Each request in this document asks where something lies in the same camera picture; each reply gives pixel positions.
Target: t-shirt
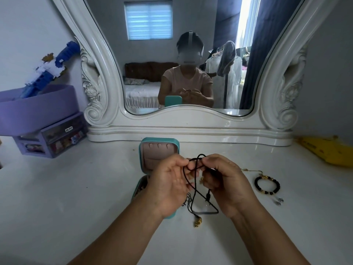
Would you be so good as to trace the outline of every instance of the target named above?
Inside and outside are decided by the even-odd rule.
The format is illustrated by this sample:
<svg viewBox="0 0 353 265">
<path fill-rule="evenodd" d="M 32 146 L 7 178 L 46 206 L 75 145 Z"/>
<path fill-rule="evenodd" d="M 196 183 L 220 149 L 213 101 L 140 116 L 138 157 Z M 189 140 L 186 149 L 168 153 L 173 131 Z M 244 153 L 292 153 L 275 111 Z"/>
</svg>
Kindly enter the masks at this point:
<svg viewBox="0 0 353 265">
<path fill-rule="evenodd" d="M 199 68 L 196 68 L 194 77 L 186 79 L 181 73 L 180 66 L 166 70 L 163 74 L 164 77 L 172 84 L 172 92 L 175 92 L 179 88 L 185 90 L 197 89 L 201 91 L 202 85 L 212 83 L 212 79 Z"/>
</svg>

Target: white label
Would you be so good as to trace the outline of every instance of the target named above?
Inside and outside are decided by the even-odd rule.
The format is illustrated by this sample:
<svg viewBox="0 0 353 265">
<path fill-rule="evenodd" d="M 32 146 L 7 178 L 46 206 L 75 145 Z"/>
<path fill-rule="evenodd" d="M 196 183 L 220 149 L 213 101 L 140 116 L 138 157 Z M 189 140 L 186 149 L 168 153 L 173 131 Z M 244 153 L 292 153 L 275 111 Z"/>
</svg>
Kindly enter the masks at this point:
<svg viewBox="0 0 353 265">
<path fill-rule="evenodd" d="M 73 127 L 71 126 L 71 127 L 69 127 L 69 128 L 66 128 L 65 129 L 65 132 L 69 132 L 69 131 L 71 131 L 73 129 Z"/>
</svg>

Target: mirror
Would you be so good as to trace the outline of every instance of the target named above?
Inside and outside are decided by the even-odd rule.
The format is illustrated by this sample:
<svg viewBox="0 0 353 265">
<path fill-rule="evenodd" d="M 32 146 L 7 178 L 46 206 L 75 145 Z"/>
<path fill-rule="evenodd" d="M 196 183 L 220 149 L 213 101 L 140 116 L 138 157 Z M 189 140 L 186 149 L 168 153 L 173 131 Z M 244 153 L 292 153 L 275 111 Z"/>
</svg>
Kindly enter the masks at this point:
<svg viewBox="0 0 353 265">
<path fill-rule="evenodd" d="M 125 108 L 249 114 L 257 79 L 302 0 L 85 0 L 115 57 Z"/>
</svg>

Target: person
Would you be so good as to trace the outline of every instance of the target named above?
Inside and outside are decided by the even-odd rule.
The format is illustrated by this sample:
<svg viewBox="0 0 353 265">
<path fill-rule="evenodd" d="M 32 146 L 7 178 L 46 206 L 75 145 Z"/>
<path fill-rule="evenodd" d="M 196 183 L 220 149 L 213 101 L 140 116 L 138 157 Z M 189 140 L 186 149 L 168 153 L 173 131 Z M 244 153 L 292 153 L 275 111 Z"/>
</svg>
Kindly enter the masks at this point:
<svg viewBox="0 0 353 265">
<path fill-rule="evenodd" d="M 201 160 L 222 178 L 203 170 L 203 184 L 231 219 L 255 265 L 310 265 L 279 224 L 261 205 L 238 165 L 219 154 Z M 135 265 L 163 218 L 185 201 L 195 162 L 178 154 L 162 160 L 140 192 L 108 229 L 68 265 Z"/>
<path fill-rule="evenodd" d="M 181 96 L 183 104 L 210 108 L 213 106 L 212 79 L 207 73 L 197 68 L 197 65 L 201 63 L 194 61 L 201 61 L 204 44 L 195 32 L 192 32 L 191 40 L 189 44 L 189 32 L 186 32 L 180 36 L 176 44 L 182 64 L 163 74 L 158 93 L 158 102 L 161 105 L 165 105 L 166 96 Z M 191 61 L 184 61 L 185 58 L 190 58 Z"/>
</svg>

